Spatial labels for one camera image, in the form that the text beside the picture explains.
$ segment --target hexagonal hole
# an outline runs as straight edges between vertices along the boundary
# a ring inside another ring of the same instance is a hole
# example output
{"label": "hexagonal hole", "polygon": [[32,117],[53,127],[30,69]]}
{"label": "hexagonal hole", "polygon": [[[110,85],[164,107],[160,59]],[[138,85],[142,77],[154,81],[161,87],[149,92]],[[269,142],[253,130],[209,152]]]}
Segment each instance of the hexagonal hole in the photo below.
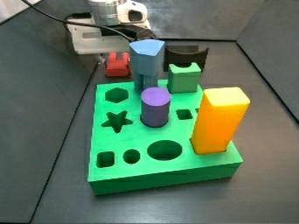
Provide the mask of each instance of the hexagonal hole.
{"label": "hexagonal hole", "polygon": [[114,87],[105,92],[105,100],[108,102],[120,103],[128,98],[128,92],[120,87]]}
{"label": "hexagonal hole", "polygon": [[188,109],[177,109],[176,115],[180,120],[192,119],[192,112]]}

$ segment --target star-shaped hole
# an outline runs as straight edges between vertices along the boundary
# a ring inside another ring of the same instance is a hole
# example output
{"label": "star-shaped hole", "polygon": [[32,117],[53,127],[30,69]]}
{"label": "star-shaped hole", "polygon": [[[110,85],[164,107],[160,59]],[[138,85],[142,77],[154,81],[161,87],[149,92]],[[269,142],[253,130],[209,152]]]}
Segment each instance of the star-shaped hole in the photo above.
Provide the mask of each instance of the star-shaped hole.
{"label": "star-shaped hole", "polygon": [[126,111],[120,112],[118,114],[113,114],[110,112],[106,113],[106,121],[102,122],[101,127],[112,127],[116,133],[120,132],[124,125],[129,125],[133,122],[126,119]]}

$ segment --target orange block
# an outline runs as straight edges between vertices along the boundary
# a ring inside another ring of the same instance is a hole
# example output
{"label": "orange block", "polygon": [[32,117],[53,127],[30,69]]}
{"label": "orange block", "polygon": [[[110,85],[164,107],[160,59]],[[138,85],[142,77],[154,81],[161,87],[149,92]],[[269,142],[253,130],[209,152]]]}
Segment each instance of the orange block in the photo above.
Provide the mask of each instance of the orange block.
{"label": "orange block", "polygon": [[249,99],[238,87],[202,91],[200,109],[190,135],[197,155],[222,152],[237,130]]}

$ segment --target oval hole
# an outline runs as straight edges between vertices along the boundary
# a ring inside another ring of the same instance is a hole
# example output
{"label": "oval hole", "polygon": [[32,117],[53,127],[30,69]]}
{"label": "oval hole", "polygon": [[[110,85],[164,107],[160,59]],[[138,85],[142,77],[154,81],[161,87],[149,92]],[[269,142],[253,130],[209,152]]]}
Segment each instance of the oval hole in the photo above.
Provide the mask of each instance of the oval hole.
{"label": "oval hole", "polygon": [[182,153],[182,147],[170,140],[152,143],[146,148],[148,156],[156,160],[168,161],[177,158]]}
{"label": "oval hole", "polygon": [[126,150],[124,153],[124,160],[128,164],[134,164],[140,159],[140,152],[137,150]]}

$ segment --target square hole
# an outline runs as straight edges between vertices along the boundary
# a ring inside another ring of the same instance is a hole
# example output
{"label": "square hole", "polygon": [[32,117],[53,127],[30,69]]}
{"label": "square hole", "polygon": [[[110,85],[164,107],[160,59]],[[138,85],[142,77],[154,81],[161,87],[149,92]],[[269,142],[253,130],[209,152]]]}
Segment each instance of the square hole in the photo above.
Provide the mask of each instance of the square hole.
{"label": "square hole", "polygon": [[114,152],[105,151],[97,154],[97,168],[109,167],[114,164]]}
{"label": "square hole", "polygon": [[177,109],[176,115],[180,120],[192,119],[192,112],[188,109]]}

